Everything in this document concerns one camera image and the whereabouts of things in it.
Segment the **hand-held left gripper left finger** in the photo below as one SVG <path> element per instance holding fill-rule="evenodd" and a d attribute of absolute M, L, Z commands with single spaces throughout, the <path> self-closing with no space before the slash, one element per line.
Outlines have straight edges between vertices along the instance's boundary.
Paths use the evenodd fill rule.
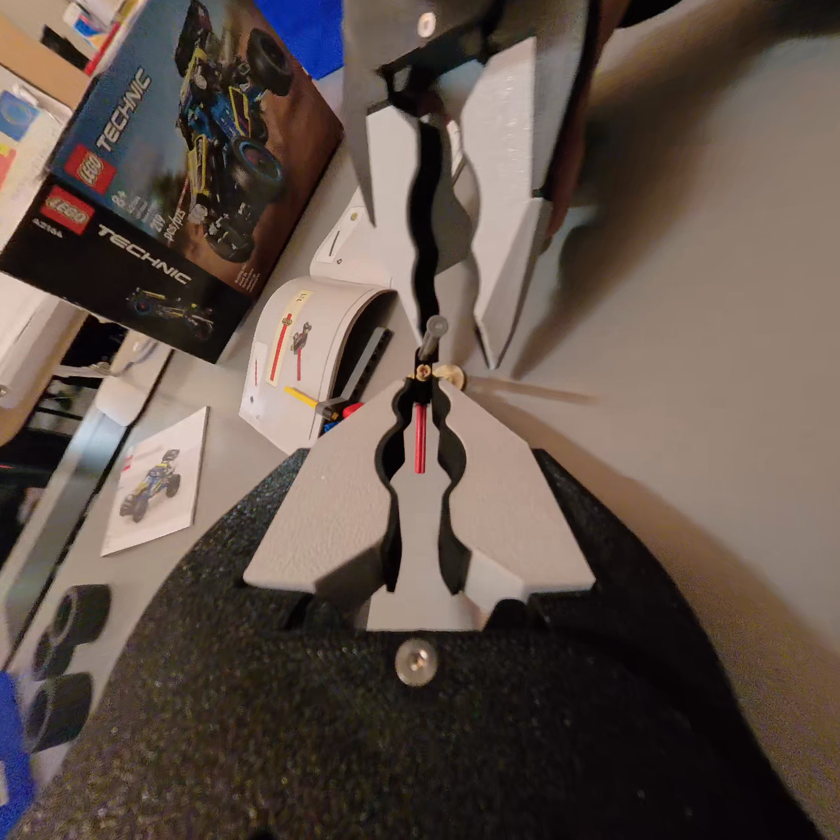
<path fill-rule="evenodd" d="M 318 439 L 245 583 L 310 594 L 394 592 L 403 540 L 392 480 L 406 463 L 412 414 L 409 381 L 396 381 Z"/>

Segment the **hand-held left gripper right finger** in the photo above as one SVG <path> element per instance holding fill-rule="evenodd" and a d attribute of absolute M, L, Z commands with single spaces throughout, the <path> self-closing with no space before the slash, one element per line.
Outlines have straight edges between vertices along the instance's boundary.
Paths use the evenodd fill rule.
<path fill-rule="evenodd" d="M 589 592 L 595 574 L 530 446 L 445 380 L 434 382 L 437 462 L 448 478 L 437 538 L 453 595 L 501 603 Z"/>

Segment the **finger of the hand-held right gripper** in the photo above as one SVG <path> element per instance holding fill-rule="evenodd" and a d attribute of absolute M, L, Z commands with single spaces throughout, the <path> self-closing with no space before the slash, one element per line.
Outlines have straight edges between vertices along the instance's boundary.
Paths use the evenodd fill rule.
<path fill-rule="evenodd" d="M 450 339 L 470 339 L 477 189 L 459 184 L 466 167 L 459 125 L 433 105 L 422 118 L 384 108 L 366 128 L 376 250 L 408 325 L 421 339 L 427 320 L 441 314 Z"/>
<path fill-rule="evenodd" d="M 487 366 L 499 367 L 522 312 L 549 204 L 533 193 L 532 140 L 538 41 L 491 57 L 460 114 L 463 151 L 476 177 L 471 254 L 478 272 L 474 318 Z"/>

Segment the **black connector with red axle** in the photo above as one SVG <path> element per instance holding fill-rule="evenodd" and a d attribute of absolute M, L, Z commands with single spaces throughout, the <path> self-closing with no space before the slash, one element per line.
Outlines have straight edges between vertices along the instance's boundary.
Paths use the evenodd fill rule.
<path fill-rule="evenodd" d="M 423 475 L 427 462 L 427 426 L 434 397 L 434 360 L 436 351 L 416 350 L 412 374 L 406 378 L 408 392 L 413 402 L 415 426 L 414 471 Z"/>

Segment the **open lego instruction booklet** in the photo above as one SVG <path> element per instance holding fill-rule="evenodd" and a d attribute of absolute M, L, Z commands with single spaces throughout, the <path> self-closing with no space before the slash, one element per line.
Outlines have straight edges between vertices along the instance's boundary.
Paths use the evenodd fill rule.
<path fill-rule="evenodd" d="M 309 273 L 280 287 L 260 313 L 238 414 L 288 455 L 311 447 L 322 421 L 285 387 L 318 402 L 340 396 L 371 334 L 383 328 L 358 327 L 368 307 L 392 290 L 374 236 L 356 190 Z"/>

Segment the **closed lego instruction booklet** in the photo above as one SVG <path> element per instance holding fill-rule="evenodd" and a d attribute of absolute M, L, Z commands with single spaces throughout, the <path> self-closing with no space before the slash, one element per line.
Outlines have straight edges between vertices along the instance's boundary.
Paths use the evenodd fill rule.
<path fill-rule="evenodd" d="M 131 448 L 122 462 L 101 557 L 193 524 L 208 417 L 204 406 Z"/>

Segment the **lego set cardboard box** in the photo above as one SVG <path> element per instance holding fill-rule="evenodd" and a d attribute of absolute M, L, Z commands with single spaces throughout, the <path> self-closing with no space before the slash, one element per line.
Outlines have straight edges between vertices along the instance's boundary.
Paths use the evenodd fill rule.
<path fill-rule="evenodd" d="M 215 364 L 342 135 L 256 2 L 143 2 L 51 151 L 2 272 Z"/>

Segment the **black rubber lego tyre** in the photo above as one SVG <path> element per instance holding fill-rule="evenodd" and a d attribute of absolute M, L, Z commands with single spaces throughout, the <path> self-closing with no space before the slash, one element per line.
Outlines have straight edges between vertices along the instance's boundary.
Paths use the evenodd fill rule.
<path fill-rule="evenodd" d="M 45 681 L 64 675 L 75 652 L 75 645 L 65 640 L 55 640 L 46 629 L 38 639 L 33 655 L 32 679 Z"/>
<path fill-rule="evenodd" d="M 78 646 L 96 641 L 109 619 L 112 589 L 107 584 L 79 584 L 61 596 L 50 628 L 55 646 Z"/>
<path fill-rule="evenodd" d="M 88 720 L 92 694 L 93 680 L 88 672 L 43 681 L 24 720 L 26 750 L 39 753 L 74 740 Z"/>

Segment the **person's right hand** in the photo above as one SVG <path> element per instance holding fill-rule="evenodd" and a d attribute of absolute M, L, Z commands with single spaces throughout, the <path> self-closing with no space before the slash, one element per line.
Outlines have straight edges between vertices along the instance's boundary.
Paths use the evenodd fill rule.
<path fill-rule="evenodd" d="M 551 239 L 559 232 L 572 205 L 574 193 L 581 177 L 585 159 L 585 117 L 582 114 L 571 122 L 560 139 L 554 156 L 551 214 L 543 238 L 546 249 Z"/>

